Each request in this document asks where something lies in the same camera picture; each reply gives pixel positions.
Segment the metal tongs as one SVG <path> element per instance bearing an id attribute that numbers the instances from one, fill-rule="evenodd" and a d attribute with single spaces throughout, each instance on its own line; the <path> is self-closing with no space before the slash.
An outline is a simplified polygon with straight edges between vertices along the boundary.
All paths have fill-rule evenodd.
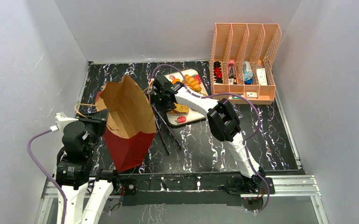
<path id="1" fill-rule="evenodd" d="M 166 154 L 169 156 L 170 155 L 170 152 L 169 152 L 169 147 L 167 146 L 166 142 L 165 142 L 165 138 L 163 136 L 163 130 L 167 130 L 168 131 L 168 136 L 174 141 L 176 147 L 178 150 L 181 150 L 182 147 L 180 145 L 180 143 L 178 142 L 177 138 L 175 137 L 173 131 L 171 130 L 171 128 L 169 127 L 169 125 L 166 123 L 165 119 L 163 118 L 163 116 L 158 112 L 155 104 L 152 104 L 152 110 L 153 110 L 153 113 L 155 115 L 155 124 L 157 126 L 157 132 L 159 133 L 160 135 L 160 139 L 161 139 L 161 142 L 163 143 L 164 145 L 164 149 L 165 149 L 165 152 Z"/>

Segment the tan round fake bread slice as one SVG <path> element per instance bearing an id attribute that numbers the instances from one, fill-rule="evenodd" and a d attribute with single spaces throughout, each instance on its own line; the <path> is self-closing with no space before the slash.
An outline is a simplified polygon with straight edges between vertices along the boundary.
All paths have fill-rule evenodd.
<path id="1" fill-rule="evenodd" d="M 185 105 L 174 103 L 174 109 L 170 110 L 170 113 L 189 113 L 190 108 Z"/>

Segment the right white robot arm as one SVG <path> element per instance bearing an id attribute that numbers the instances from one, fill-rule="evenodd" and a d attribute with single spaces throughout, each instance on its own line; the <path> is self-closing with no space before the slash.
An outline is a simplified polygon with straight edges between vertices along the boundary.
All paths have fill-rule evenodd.
<path id="1" fill-rule="evenodd" d="M 257 193 L 262 189 L 265 172 L 247 149 L 240 120 L 228 99 L 208 98 L 181 82 L 173 84 L 166 77 L 152 81 L 151 99 L 158 110 L 168 112 L 175 108 L 175 104 L 179 104 L 207 118 L 212 136 L 231 152 L 243 179 L 242 183 L 229 182 L 226 191 Z"/>

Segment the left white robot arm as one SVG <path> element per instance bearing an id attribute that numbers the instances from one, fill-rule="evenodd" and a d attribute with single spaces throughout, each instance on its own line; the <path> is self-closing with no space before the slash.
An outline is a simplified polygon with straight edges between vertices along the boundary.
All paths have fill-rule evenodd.
<path id="1" fill-rule="evenodd" d="M 93 155 L 105 133 L 108 116 L 108 109 L 74 118 L 62 112 L 55 116 L 56 127 L 63 133 L 55 179 L 60 186 L 58 222 L 97 224 L 109 195 L 121 189 L 121 181 L 113 177 L 114 171 L 101 169 L 94 180 L 90 198 L 84 204 Z"/>

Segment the small striped fake croissant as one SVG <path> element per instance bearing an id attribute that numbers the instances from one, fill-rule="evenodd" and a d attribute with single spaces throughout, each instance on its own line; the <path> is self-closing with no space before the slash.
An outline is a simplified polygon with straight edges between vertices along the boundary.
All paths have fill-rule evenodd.
<path id="1" fill-rule="evenodd" d="M 185 78 L 186 85 L 188 87 L 190 87 L 191 90 L 193 90 L 195 92 L 201 92 L 202 88 L 197 79 L 195 79 L 193 76 L 190 76 L 190 75 L 185 75 L 184 78 Z"/>

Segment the red brown paper bag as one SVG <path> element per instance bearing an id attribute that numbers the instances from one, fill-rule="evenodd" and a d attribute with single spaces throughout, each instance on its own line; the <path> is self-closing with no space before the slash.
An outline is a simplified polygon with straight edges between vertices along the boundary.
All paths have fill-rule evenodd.
<path id="1" fill-rule="evenodd" d="M 147 96 L 129 76 L 107 82 L 91 104 L 108 110 L 103 135 L 116 170 L 121 173 L 140 166 L 157 132 Z"/>

